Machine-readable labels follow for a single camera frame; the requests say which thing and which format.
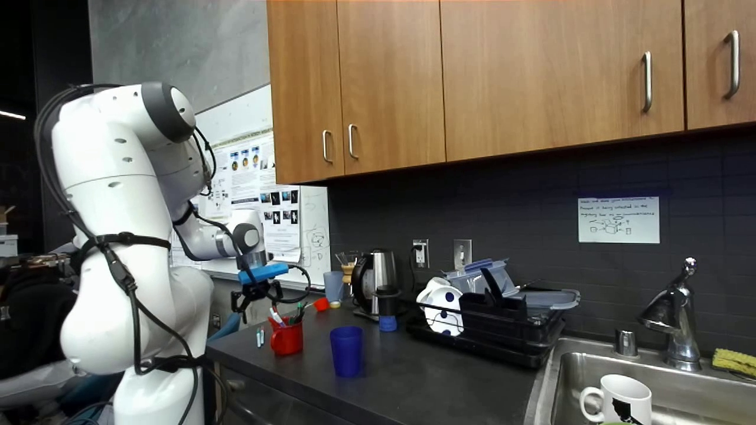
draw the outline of stainless steel sink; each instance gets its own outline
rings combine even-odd
[[[578,408],[583,388],[606,373],[630,375],[653,392],[653,425],[749,425],[756,423],[756,381],[715,371],[684,373],[662,363],[659,352],[619,357],[611,345],[562,338],[535,375],[527,425],[588,423]]]

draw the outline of white mug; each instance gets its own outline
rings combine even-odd
[[[588,414],[585,408],[585,401],[592,397],[600,401],[598,414]],[[651,425],[651,390],[625,375],[603,375],[600,388],[581,392],[581,411],[590,423]]]

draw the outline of cabinet door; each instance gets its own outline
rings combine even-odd
[[[688,128],[756,121],[756,2],[684,0]]]
[[[441,0],[441,29],[446,159],[682,129],[681,0]]]
[[[268,0],[278,181],[342,172],[334,0]]]
[[[339,0],[338,29],[344,170],[444,160],[438,2]]]

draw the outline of dark backsplash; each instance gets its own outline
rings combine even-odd
[[[568,207],[581,190],[659,190],[659,246],[577,246]],[[401,170],[332,183],[338,247],[394,247],[411,280],[411,239],[451,268],[454,239],[475,258],[507,258],[515,284],[578,288],[566,330],[611,338],[637,325],[682,255],[697,255],[694,318],[703,352],[756,340],[756,128],[600,143],[506,160]]]

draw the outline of countertop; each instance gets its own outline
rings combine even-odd
[[[334,378],[329,330],[360,325],[363,378]],[[277,358],[266,323],[210,343],[207,357],[349,423],[522,423],[535,371],[416,340],[398,325],[381,332],[349,310],[305,313],[301,352]]]

